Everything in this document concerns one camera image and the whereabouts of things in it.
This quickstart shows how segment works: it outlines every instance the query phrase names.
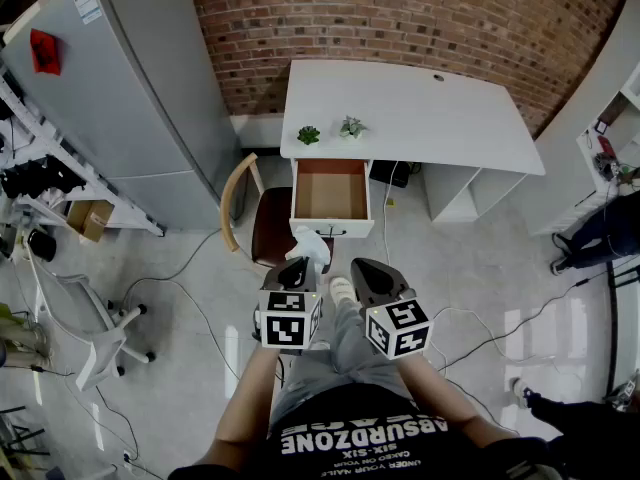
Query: brown chair seat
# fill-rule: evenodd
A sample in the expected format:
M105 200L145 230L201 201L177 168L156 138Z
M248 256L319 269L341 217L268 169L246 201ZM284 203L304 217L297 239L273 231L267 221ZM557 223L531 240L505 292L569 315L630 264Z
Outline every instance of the brown chair seat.
M285 260L284 255L293 249L297 242L291 234L291 199L293 187L276 187L264 191L258 204L256 220L253 225L251 241L251 259L259 265L273 268ZM333 238L325 238L333 259ZM331 264L323 273L327 273Z

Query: wooden drawer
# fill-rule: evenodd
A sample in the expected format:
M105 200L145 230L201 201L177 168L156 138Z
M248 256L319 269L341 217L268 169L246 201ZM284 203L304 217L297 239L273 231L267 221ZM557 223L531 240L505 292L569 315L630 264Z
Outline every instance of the wooden drawer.
M307 226L323 237L364 238L373 227L364 160L293 162L291 231Z

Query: black pants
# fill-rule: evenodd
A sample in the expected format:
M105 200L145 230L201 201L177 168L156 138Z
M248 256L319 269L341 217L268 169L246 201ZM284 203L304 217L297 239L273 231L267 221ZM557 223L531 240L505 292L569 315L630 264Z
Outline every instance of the black pants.
M620 413L593 402L553 402L538 394L528 402L533 416L562 432L550 449L571 477L604 479L614 478L614 471L635 471L640 414Z
M633 229L626 199L616 199L606 210L593 214L576 231L568 240L571 254L564 260L563 266L587 268L640 252L638 231ZM598 239L600 243L583 249L589 242Z

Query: succulent plant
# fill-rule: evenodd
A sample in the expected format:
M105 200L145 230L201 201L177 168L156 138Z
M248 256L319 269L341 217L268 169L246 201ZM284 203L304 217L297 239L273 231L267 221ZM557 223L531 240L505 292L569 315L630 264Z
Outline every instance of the succulent plant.
M313 126L303 126L298 132L298 140L300 142L304 142L308 146L309 144L313 144L314 142L319 142L319 135L320 132Z
M358 139L360 138L360 135L362 135L362 132L366 129L367 127L360 122L360 119L347 116L342 122L342 128L340 128L340 137L351 136Z

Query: refrigerator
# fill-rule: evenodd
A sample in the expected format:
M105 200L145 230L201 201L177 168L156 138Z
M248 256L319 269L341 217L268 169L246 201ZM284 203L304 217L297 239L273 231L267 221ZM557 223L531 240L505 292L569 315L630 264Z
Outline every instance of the refrigerator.
M30 35L56 39L36 73ZM219 227L241 160L193 0L39 0L0 52L21 89L108 182L168 229Z

